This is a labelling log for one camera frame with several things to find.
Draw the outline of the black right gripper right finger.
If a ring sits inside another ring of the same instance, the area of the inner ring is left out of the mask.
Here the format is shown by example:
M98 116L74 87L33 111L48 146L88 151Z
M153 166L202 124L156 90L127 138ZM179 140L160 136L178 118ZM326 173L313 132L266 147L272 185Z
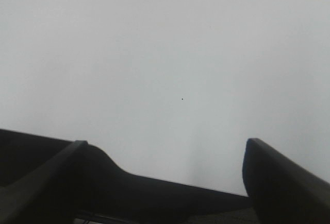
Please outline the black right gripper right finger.
M329 223L329 183L264 141L248 139L242 177L260 223Z

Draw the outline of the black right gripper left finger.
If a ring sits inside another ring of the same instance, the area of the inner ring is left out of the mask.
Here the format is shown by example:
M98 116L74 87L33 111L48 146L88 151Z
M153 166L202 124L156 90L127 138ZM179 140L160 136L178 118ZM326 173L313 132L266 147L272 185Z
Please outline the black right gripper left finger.
M86 141L74 141L18 181L1 188L1 223L73 223L83 199Z

